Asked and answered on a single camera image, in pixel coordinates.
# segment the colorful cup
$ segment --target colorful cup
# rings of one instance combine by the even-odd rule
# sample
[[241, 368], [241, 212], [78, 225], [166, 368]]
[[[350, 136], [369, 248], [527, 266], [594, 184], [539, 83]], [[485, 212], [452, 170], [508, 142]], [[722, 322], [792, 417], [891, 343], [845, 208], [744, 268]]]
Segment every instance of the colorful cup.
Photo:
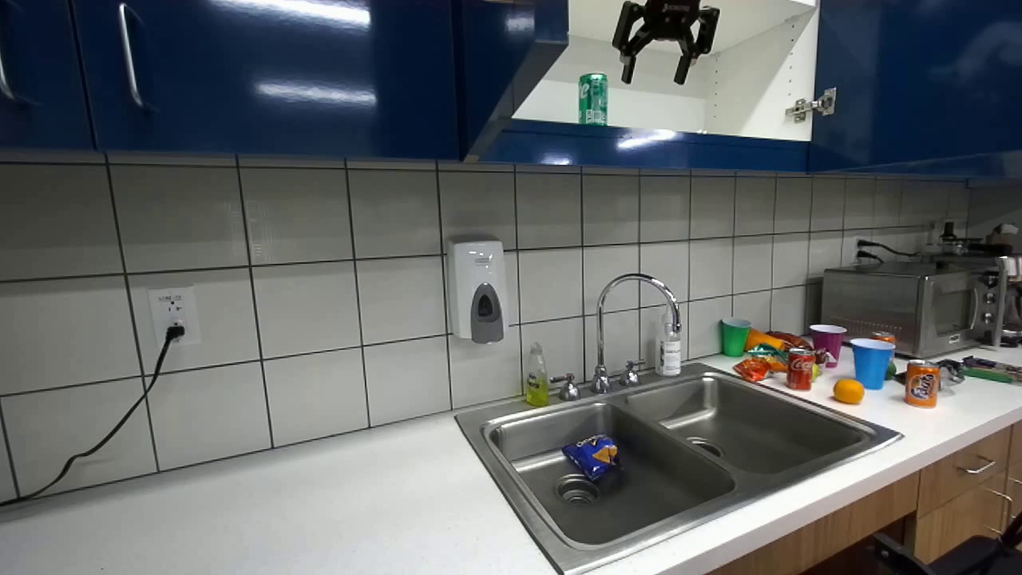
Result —
[[835, 368], [835, 362], [841, 362], [841, 341], [844, 341], [844, 334], [845, 334], [848, 330], [834, 324], [834, 322], [813, 322], [813, 324], [809, 324], [809, 331], [811, 331], [811, 343], [831, 354], [831, 357], [827, 357], [827, 368]]
[[746, 343], [746, 318], [722, 318], [722, 354], [741, 357]]
[[856, 381], [863, 381], [864, 389], [882, 389], [889, 381], [895, 343], [879, 337], [852, 337], [852, 354], [856, 354]]

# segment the power cord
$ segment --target power cord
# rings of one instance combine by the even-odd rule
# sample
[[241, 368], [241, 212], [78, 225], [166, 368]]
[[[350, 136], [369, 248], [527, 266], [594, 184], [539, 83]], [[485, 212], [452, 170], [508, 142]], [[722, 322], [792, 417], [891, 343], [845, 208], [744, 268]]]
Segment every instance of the power cord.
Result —
[[109, 434], [101, 434], [101, 441], [94, 441], [89, 449], [78, 449], [78, 453], [66, 456], [63, 466], [60, 466], [60, 472], [57, 472], [50, 481], [45, 481], [42, 489], [34, 489], [34, 491], [30, 491], [30, 496], [20, 496], [20, 497], [6, 497], [6, 502], [0, 502], [0, 506], [42, 497], [48, 489], [55, 489], [55, 485], [71, 472], [71, 466], [74, 466], [76, 459], [85, 459], [85, 456], [99, 453], [99, 449], [127, 425], [127, 417], [136, 413], [136, 404], [140, 404], [142, 398], [151, 398], [151, 392], [153, 392], [153, 386], [156, 386], [156, 381], [159, 381], [159, 374], [162, 374], [166, 352], [169, 352], [169, 343], [171, 343], [175, 337], [183, 337], [183, 334], [184, 334], [184, 324], [169, 324], [169, 330], [166, 330], [162, 348], [159, 348], [159, 357], [156, 357], [156, 368], [153, 368], [153, 381], [151, 381], [146, 389], [136, 397], [136, 402], [120, 415], [120, 421], [119, 421]]

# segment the stainless steel sink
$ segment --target stainless steel sink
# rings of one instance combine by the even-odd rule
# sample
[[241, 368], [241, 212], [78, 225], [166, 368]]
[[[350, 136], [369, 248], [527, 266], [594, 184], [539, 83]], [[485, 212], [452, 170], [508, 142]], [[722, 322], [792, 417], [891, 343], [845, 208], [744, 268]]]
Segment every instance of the stainless steel sink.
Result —
[[[898, 437], [701, 364], [608, 397], [533, 413], [487, 404], [455, 421], [561, 571], [614, 561]], [[564, 489], [561, 447], [591, 434], [619, 445], [619, 481]]]

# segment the white countertop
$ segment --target white countertop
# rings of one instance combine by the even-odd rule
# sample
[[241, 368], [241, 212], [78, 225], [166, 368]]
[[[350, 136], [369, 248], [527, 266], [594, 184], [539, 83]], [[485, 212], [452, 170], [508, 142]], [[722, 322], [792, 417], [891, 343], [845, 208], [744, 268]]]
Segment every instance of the white countertop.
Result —
[[[972, 352], [1022, 364], [1022, 352]], [[1022, 386], [966, 381], [935, 409], [889, 382], [813, 402], [902, 437], [599, 571], [708, 571], [1022, 421]], [[0, 512], [0, 571], [552, 571], [450, 415]]]

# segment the tile backsplash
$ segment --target tile backsplash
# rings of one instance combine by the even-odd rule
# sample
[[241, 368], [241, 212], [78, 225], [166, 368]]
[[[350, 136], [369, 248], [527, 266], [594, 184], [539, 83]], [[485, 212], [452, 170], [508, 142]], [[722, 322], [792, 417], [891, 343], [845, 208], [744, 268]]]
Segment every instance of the tile backsplash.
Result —
[[[520, 389], [523, 352], [594, 368], [619, 272], [684, 300], [687, 357], [715, 318], [803, 330], [813, 277], [858, 235], [918, 244], [960, 180], [664, 176], [433, 163], [0, 163], [0, 497], [45, 485], [136, 398], [162, 331], [151, 293], [190, 287], [146, 409], [60, 489], [450, 413]], [[508, 248], [510, 331], [446, 334], [444, 243]], [[654, 357], [650, 287], [609, 295], [608, 357]]]

